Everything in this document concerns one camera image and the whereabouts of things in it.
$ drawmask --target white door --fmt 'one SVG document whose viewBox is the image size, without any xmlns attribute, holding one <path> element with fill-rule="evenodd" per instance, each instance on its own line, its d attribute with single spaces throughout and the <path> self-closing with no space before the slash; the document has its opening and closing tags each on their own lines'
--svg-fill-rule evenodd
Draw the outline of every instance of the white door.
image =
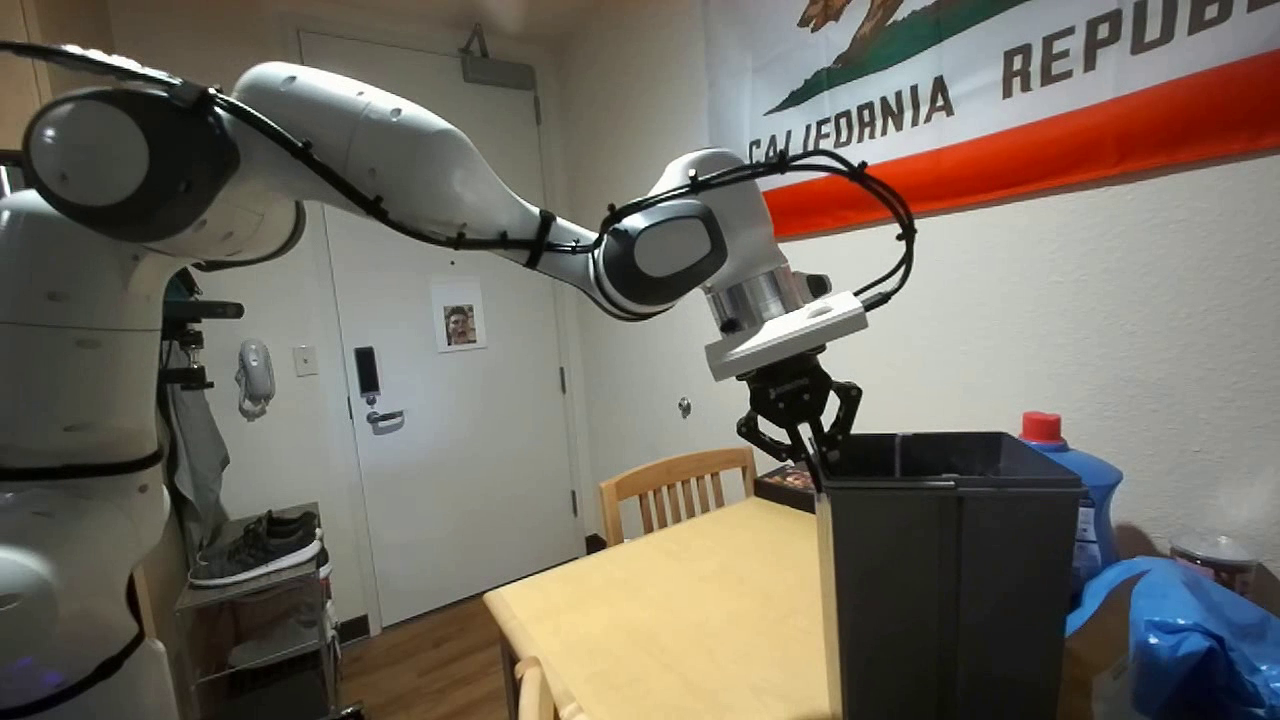
<svg viewBox="0 0 1280 720">
<path fill-rule="evenodd" d="M 427 104 L 461 124 L 519 198 L 539 200 L 528 92 L 468 88 L 458 56 L 335 37 L 303 37 L 303 59 Z M 396 623 L 577 558 L 560 289 L 507 261 L 426 250 L 346 211 L 325 211 L 325 227 L 378 620 Z M 372 348 L 381 379 L 372 404 L 353 360 L 359 348 Z"/>
</svg>

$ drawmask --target wooden table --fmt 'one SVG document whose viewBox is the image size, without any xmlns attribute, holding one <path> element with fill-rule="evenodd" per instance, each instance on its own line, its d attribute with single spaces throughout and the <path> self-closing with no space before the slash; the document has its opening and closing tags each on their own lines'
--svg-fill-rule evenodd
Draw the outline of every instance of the wooden table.
<svg viewBox="0 0 1280 720">
<path fill-rule="evenodd" d="M 483 598 L 560 718 L 835 718 L 818 519 L 769 501 Z"/>
</svg>

